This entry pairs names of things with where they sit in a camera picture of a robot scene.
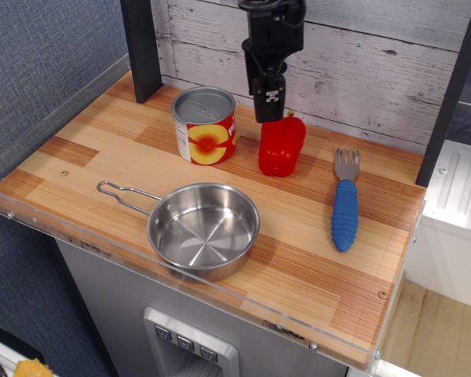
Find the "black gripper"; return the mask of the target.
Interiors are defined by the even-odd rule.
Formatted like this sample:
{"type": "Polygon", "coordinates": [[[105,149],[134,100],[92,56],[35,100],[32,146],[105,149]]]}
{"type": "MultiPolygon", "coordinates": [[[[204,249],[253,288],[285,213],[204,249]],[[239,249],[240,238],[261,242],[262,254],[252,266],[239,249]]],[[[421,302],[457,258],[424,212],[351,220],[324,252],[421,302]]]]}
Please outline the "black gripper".
{"type": "Polygon", "coordinates": [[[259,123],[283,117],[286,59],[304,48],[304,3],[243,3],[248,38],[242,48],[250,94],[259,123]]]}

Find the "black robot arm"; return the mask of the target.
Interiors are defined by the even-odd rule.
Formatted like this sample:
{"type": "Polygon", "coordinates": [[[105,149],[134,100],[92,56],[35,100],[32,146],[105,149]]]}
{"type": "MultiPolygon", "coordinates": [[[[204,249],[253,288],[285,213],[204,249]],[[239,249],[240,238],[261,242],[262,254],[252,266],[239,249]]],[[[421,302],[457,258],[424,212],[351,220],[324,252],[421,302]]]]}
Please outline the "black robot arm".
{"type": "Polygon", "coordinates": [[[259,123],[283,117],[286,59],[304,48],[304,1],[239,1],[248,38],[242,43],[249,94],[259,123]]]}

